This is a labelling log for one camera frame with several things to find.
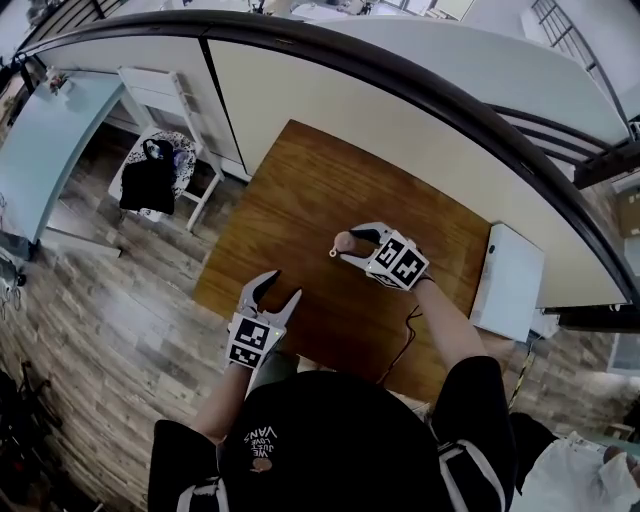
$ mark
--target black bag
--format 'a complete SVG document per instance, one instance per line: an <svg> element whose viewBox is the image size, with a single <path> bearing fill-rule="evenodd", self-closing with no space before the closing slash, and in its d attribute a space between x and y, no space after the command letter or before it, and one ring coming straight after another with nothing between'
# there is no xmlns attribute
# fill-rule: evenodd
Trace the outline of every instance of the black bag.
<svg viewBox="0 0 640 512"><path fill-rule="evenodd" d="M155 158L147 145L153 143L160 148ZM148 208L168 215L173 214L175 183L173 169L173 146L166 140L147 139L142 143L146 160L127 164L122 172L122 198L120 208L140 210Z"/></svg>

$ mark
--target white chair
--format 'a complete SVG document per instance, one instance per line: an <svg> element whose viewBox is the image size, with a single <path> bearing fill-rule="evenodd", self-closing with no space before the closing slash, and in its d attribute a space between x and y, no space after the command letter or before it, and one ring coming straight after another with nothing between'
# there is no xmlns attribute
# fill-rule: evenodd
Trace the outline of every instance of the white chair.
<svg viewBox="0 0 640 512"><path fill-rule="evenodd" d="M180 86L176 73L173 71L146 71L135 68L120 68L118 69L118 73L127 91L138 105L141 115L147 122L147 127L143 130L135 146L120 166L118 173L109 186L109 194L117 200L122 198L122 172L127 164L144 159L142 144L145 140L168 140L173 144L175 149L185 150L189 155L184 164L181 165L179 169L176 169L176 182L173 187L173 192L176 199L182 195L196 203L196 208L187 223L187 231L191 231L205 203L209 200L209 197L211 197L213 189L219 181L224 180L222 170L215 159L212 158L203 142L202 136L193 123L193 112L189 109L184 91ZM190 141L180 133L165 131L159 128L147 107L153 107L183 117L189 128L191 137L193 137L193 141ZM203 154L205 161L211 165L216 175L207 187L204 195L197 197L185 189L193 175L196 157L200 157ZM143 209L136 213L143 215L153 222L157 222L162 217L162 213L155 210Z"/></svg>

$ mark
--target table leg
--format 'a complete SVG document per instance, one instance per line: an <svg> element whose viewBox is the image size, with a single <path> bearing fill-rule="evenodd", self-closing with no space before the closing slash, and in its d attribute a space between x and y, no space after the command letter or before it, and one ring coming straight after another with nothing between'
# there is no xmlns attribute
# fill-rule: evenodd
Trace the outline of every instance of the table leg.
<svg viewBox="0 0 640 512"><path fill-rule="evenodd" d="M118 258L122 253L121 249L114 247L113 245L94 242L88 238L83 238L54 228L46 228L40 237L40 241L43 244L53 243L72 247L74 249L80 249L95 254L96 256L111 256Z"/></svg>

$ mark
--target forearm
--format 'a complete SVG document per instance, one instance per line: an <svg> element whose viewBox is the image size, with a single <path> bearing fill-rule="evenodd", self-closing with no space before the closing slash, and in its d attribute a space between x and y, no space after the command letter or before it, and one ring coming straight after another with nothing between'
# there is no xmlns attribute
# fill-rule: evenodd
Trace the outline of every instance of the forearm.
<svg viewBox="0 0 640 512"><path fill-rule="evenodd" d="M191 428L220 443L235 422L251 380L251 368L231 363L198 411Z"/></svg>
<svg viewBox="0 0 640 512"><path fill-rule="evenodd" d="M414 294L447 370L468 357L487 355L478 331L436 283L423 279Z"/></svg>

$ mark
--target wooden tabletop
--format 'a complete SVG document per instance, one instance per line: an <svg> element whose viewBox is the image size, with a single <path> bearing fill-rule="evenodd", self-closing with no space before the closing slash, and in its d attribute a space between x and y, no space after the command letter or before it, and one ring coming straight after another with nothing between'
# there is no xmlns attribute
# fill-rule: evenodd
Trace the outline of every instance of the wooden tabletop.
<svg viewBox="0 0 640 512"><path fill-rule="evenodd" d="M230 318L245 283L281 269L261 306L277 311L302 287L284 348L377 381L405 343L404 322L416 301L329 257L338 232L372 221L413 239L431 262L436 282L470 313L489 223L401 169L296 121L284 128L249 184L194 299ZM433 400L445 370L423 319L412 320L412 326L416 340L385 386Z"/></svg>

